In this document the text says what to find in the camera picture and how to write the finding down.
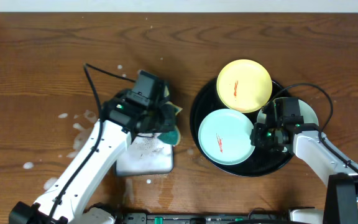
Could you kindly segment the green yellow sponge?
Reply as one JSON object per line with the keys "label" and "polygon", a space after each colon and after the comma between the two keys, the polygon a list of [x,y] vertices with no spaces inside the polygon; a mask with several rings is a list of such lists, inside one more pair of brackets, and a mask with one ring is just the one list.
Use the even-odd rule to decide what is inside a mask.
{"label": "green yellow sponge", "polygon": [[166,103],[166,105],[169,106],[169,108],[173,109],[174,111],[174,118],[175,118],[175,125],[174,125],[174,129],[173,131],[169,131],[167,133],[161,133],[160,135],[157,136],[157,139],[159,139],[160,141],[162,141],[165,144],[169,144],[171,146],[177,146],[180,143],[181,140],[181,134],[180,134],[180,130],[177,126],[177,115],[182,111],[182,108],[174,105],[172,102],[168,102]]}

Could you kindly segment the pale green plate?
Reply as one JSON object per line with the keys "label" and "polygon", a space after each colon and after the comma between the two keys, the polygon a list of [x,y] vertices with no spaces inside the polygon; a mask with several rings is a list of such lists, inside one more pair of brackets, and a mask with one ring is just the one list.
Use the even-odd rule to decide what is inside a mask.
{"label": "pale green plate", "polygon": [[[300,106],[300,114],[303,116],[304,123],[314,123],[318,126],[318,117],[312,107],[301,99],[299,99],[298,102]],[[266,117],[266,114],[263,114],[262,111],[259,111],[257,115],[257,123],[265,124]]]}

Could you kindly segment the light blue plate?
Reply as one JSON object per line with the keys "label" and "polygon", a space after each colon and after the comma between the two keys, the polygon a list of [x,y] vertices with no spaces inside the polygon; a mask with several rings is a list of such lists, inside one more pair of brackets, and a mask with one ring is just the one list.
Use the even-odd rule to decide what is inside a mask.
{"label": "light blue plate", "polygon": [[253,127],[251,120],[236,110],[216,110],[202,120],[198,142],[212,161],[226,166],[240,164],[255,149],[250,142]]}

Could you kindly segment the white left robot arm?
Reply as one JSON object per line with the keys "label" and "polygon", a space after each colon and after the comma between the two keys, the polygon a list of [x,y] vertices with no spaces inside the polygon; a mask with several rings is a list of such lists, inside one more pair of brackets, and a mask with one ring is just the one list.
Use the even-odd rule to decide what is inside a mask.
{"label": "white left robot arm", "polygon": [[98,185],[138,134],[167,133],[176,123],[168,88],[124,89],[98,103],[99,119],[71,164],[33,205],[18,202],[9,223],[76,223]]}

